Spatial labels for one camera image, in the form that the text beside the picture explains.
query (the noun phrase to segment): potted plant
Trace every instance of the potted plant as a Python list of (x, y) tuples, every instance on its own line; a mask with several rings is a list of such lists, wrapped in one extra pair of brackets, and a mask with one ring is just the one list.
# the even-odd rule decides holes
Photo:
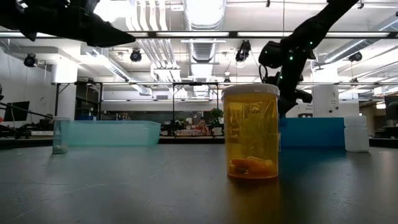
[(224, 117), (224, 111), (218, 108), (213, 108), (210, 111), (210, 116), (211, 116), (211, 125), (213, 127), (213, 134), (215, 136), (220, 136), (223, 130), (220, 124), (220, 119)]

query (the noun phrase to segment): ceiling duct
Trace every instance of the ceiling duct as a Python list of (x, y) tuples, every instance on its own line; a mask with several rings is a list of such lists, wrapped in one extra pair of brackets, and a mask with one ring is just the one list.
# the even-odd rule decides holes
[[(224, 21), (226, 0), (183, 0), (184, 18), (187, 30), (209, 31), (221, 30)], [(190, 43), (191, 72), (194, 79), (211, 77), (213, 65), (208, 63), (214, 60), (217, 44), (215, 43)], [(206, 91), (200, 88), (197, 96), (205, 96)]]
[[(371, 31), (397, 31), (397, 30), (398, 30), (398, 17), (396, 15), (389, 17), (388, 19), (386, 19), (379, 25), (372, 27), (371, 29)], [(343, 58), (347, 58), (350, 55), (355, 54), (356, 52), (364, 49), (365, 47), (369, 47), (370, 45), (378, 41), (379, 39), (352, 40), (347, 44), (339, 47), (335, 51), (325, 55), (322, 60), (324, 63), (318, 63), (315, 66), (323, 65), (326, 63), (337, 62)]]

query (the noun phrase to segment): ceiling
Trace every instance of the ceiling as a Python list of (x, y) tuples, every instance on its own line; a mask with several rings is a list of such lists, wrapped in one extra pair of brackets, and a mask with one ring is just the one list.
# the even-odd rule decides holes
[[(398, 8), (394, 0), (364, 0), (363, 2), (365, 3), (364, 8), (356, 9), (356, 6), (352, 8), (331, 28), (331, 30), (371, 30), (371, 27), (395, 15)], [(270, 7), (266, 7), (266, 1), (227, 0), (223, 19), (223, 30), (290, 31), (294, 30), (304, 20), (314, 16), (325, 6), (325, 0), (289, 0), (285, 3), (281, 0), (272, 0)], [(181, 8), (183, 9), (181, 0), (166, 1), (166, 23), (169, 30), (185, 30), (185, 20), (183, 11), (180, 10)], [(147, 9), (147, 22), (149, 23), (149, 8)], [(125, 23), (125, 18), (120, 17), (113, 22), (113, 26), (127, 31), (128, 28)], [(270, 39), (251, 39), (249, 41), (252, 47), (252, 54), (246, 60), (243, 68), (238, 68), (234, 59), (237, 48), (240, 46), (242, 40), (227, 39), (225, 43), (218, 44), (212, 76), (218, 77), (219, 80), (222, 81), (225, 77), (224, 73), (230, 72), (231, 81), (233, 82), (259, 81), (257, 58), (263, 46), (270, 41)], [(315, 52), (317, 55), (327, 54), (349, 41), (350, 40), (347, 39), (327, 39), (321, 42), (315, 49)], [(187, 44), (182, 44), (179, 39), (172, 39), (171, 44), (177, 64), (181, 69), (181, 77), (184, 78), (191, 75), (190, 54)], [(14, 39), (11, 40), (11, 45), (17, 47), (57, 47), (79, 60), (80, 65), (84, 65), (79, 67), (79, 76), (93, 77), (98, 81), (112, 82), (115, 80), (113, 74), (108, 69), (103, 65), (92, 63), (90, 56), (81, 52), (81, 46), (84, 45), (81, 42), (66, 39), (39, 39), (35, 42), (31, 42), (27, 39)], [(332, 66), (338, 69), (340, 80), (348, 81), (355, 75), (377, 70), (382, 66), (397, 61), (396, 55), (398, 50), (392, 50), (383, 54), (383, 52), (397, 45), (398, 40), (381, 40), (362, 50), (362, 61), (353, 62), (352, 69), (348, 61), (336, 62)], [(151, 66), (150, 60), (145, 52), (141, 50), (142, 60), (136, 63), (131, 62), (129, 54), (132, 52), (133, 48), (139, 48), (137, 42), (112, 47), (109, 49), (109, 58), (115, 61), (118, 66), (125, 71), (129, 72), (130, 76), (134, 77), (136, 80), (144, 82), (151, 81), (149, 74)], [(375, 55), (379, 54), (381, 54), (381, 56), (373, 58)], [(396, 74), (398, 74), (398, 67), (397, 69), (389, 70), (387, 73), (380, 73), (361, 81), (373, 82), (372, 80), (379, 80), (382, 77), (393, 77)], [(303, 75), (306, 81), (311, 81), (312, 70), (310, 68), (310, 62), (307, 62)]]

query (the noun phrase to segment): table surface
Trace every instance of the table surface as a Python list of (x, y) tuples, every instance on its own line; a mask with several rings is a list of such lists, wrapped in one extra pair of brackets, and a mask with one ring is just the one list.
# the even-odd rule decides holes
[(226, 175), (224, 145), (0, 151), (0, 223), (397, 223), (398, 150), (289, 149)]

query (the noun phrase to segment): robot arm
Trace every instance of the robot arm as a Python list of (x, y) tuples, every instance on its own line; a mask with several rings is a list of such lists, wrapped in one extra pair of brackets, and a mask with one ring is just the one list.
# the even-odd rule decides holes
[(332, 25), (351, 9), (358, 0), (329, 0), (328, 5), (317, 15), (300, 24), (291, 35), (280, 43), (270, 41), (261, 50), (259, 62), (270, 68), (282, 67), (275, 77), (266, 77), (264, 83), (279, 87), (279, 114), (285, 115), (303, 99), (310, 103), (312, 96), (296, 90), (307, 59), (315, 59), (312, 50), (325, 38)]

